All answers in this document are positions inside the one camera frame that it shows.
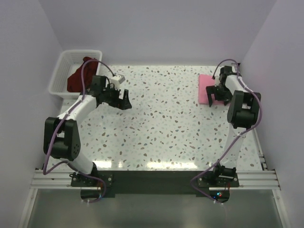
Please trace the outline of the pink t-shirt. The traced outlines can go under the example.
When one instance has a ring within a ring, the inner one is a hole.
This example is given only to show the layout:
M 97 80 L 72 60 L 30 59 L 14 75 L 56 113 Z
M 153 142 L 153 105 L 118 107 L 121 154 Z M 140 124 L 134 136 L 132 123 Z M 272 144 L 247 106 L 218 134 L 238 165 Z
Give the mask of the pink t-shirt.
M 215 79 L 212 79 L 211 75 L 200 74 L 198 82 L 198 102 L 201 105 L 209 106 L 209 99 L 206 88 L 208 86 L 218 85 L 219 76 L 215 76 Z

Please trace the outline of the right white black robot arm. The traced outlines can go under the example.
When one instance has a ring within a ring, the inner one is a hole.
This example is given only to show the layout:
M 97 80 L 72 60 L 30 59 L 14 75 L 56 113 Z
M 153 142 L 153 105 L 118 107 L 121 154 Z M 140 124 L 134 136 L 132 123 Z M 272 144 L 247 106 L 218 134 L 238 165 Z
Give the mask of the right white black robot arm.
M 247 132 L 258 122 L 261 94 L 251 92 L 240 73 L 233 72 L 231 66 L 222 67 L 219 76 L 212 79 L 215 84 L 206 87 L 208 104 L 212 106 L 213 100 L 229 104 L 229 132 L 222 158 L 202 179 L 208 187 L 224 187 L 228 183 L 235 187 L 238 186 L 238 156 Z

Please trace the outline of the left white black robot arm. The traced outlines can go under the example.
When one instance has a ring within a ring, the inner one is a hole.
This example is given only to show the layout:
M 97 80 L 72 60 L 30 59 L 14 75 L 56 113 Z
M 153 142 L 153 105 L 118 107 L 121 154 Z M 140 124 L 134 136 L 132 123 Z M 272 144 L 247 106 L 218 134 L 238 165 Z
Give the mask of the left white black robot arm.
M 60 164 L 67 164 L 82 175 L 82 182 L 94 186 L 98 182 L 97 167 L 81 151 L 78 126 L 102 103 L 121 110 L 132 107 L 128 90 L 121 90 L 125 81 L 123 75 L 93 76 L 88 89 L 80 93 L 78 99 L 65 112 L 45 121 L 43 151 L 46 155 L 43 174 L 49 174 L 49 158 L 58 159 Z

